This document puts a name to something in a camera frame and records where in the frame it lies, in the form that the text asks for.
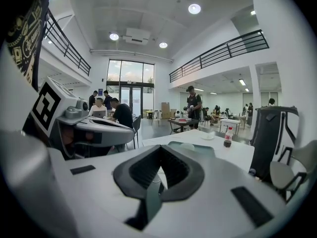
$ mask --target white pillar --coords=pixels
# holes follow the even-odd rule
[[[260,27],[276,57],[283,105],[300,115],[296,146],[317,135],[317,41],[292,0],[253,0]]]
[[[254,132],[254,128],[257,122],[257,108],[261,107],[261,94],[260,94],[260,85],[259,85],[259,78],[257,74],[257,69],[254,64],[249,66],[251,80],[252,80],[252,89],[253,89],[253,117],[252,117],[252,126],[251,126],[251,134]]]

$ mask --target ceiling air conditioner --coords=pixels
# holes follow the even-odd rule
[[[150,35],[151,33],[145,30],[127,28],[126,36],[123,36],[123,39],[127,43],[146,45],[149,41]]]

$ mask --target railing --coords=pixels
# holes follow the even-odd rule
[[[169,82],[187,76],[197,70],[253,51],[268,49],[262,30],[241,35],[195,57],[169,74]]]
[[[53,43],[64,54],[64,57],[69,58],[77,68],[89,76],[91,67],[71,44],[49,9],[48,14],[50,19],[47,22],[45,39],[48,39],[50,44]]]

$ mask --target doorway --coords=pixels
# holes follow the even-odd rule
[[[127,104],[133,114],[141,114],[142,94],[141,87],[120,86],[120,102]]]

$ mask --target soda bottle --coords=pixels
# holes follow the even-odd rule
[[[228,131],[226,132],[226,134],[225,134],[225,136],[224,136],[223,145],[224,145],[225,147],[230,147],[230,146],[231,146],[232,136],[233,136],[232,127],[229,127],[229,128],[228,128]]]

